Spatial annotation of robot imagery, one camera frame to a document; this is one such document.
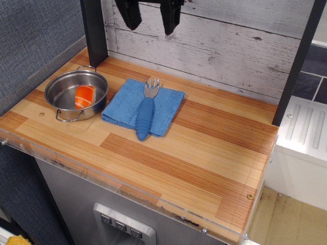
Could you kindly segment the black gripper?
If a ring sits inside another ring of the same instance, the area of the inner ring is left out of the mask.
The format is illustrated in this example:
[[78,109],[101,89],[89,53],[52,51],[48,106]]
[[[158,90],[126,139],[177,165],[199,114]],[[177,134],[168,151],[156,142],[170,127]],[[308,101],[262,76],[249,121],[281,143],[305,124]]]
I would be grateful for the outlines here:
[[115,0],[126,26],[135,30],[142,22],[138,2],[160,4],[160,11],[166,35],[171,35],[180,23],[181,6],[185,0]]

